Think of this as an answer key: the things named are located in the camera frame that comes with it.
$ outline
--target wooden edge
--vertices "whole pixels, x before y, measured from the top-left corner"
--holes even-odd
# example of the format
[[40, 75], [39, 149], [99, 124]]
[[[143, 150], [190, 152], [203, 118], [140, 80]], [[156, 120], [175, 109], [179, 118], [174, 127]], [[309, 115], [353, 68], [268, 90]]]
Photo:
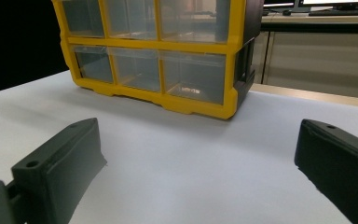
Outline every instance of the wooden edge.
[[355, 105], [358, 106], [358, 98], [343, 96], [343, 95], [334, 95], [316, 91], [302, 91], [289, 89], [284, 87], [275, 87], [269, 85], [253, 84], [250, 91], [258, 91], [270, 94], [277, 94], [282, 96], [292, 96], [296, 98], [302, 98], [307, 100], [322, 101], [328, 103], [336, 103], [341, 105]]

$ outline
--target computer monitor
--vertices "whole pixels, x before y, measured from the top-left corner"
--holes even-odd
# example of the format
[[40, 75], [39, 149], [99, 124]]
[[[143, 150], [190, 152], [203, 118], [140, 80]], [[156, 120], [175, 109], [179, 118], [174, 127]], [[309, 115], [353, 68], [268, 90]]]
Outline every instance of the computer monitor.
[[295, 7], [296, 0], [265, 0], [264, 9]]
[[334, 7], [337, 9], [358, 8], [358, 0], [300, 0], [301, 7]]

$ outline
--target yellow frame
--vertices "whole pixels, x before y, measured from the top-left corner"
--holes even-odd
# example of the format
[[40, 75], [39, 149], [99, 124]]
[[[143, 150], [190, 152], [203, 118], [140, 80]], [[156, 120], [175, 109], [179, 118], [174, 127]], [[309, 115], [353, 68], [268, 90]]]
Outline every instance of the yellow frame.
[[[236, 53], [243, 45], [244, 20], [246, 11], [246, 0], [231, 0], [229, 13], [228, 38], [226, 44], [215, 43], [177, 43], [161, 41], [160, 38], [160, 13], [159, 1], [154, 0], [156, 13], [156, 29], [157, 40], [133, 40], [133, 39], [116, 39], [108, 35], [107, 20], [105, 18], [104, 0], [98, 0], [103, 29], [104, 38], [91, 37], [74, 37], [70, 36], [67, 27], [67, 22], [62, 6], [62, 0], [52, 0], [57, 20], [61, 28], [61, 46], [62, 53], [66, 64], [68, 65], [72, 79], [76, 85], [88, 89], [92, 89], [97, 93], [113, 96], [125, 95], [137, 99], [153, 102], [161, 105], [165, 109], [184, 113], [199, 113], [207, 116], [217, 117], [220, 119], [228, 119], [232, 117], [237, 110], [238, 93], [233, 87], [234, 71], [235, 71], [235, 57]], [[106, 47], [122, 47], [132, 49], [158, 49], [158, 50], [177, 50], [185, 52], [196, 53], [213, 53], [226, 55], [226, 71], [224, 83], [224, 100], [222, 105], [177, 97], [165, 93], [165, 82], [162, 74], [162, 62], [159, 61], [159, 77], [160, 77], [160, 92], [144, 91], [125, 87], [117, 82], [115, 69], [112, 69], [114, 76], [114, 83], [104, 83], [88, 78], [83, 78], [80, 75], [76, 55], [71, 51], [73, 45], [87, 45], [87, 46], [106, 46]]]

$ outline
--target dark wall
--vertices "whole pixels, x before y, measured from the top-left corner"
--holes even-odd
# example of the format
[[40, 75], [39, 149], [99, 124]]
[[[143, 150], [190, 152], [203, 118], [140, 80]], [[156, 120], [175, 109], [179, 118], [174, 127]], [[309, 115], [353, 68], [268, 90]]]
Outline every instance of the dark wall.
[[51, 1], [0, 1], [0, 90], [67, 69]]

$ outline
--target computer screen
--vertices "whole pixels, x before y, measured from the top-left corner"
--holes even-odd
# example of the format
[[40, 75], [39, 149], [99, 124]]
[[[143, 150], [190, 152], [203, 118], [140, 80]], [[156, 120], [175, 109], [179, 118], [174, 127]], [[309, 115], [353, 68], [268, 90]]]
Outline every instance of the computer screen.
[[295, 1], [296, 0], [265, 0], [264, 9], [294, 7]]
[[300, 0], [305, 7], [358, 6], [358, 0]]

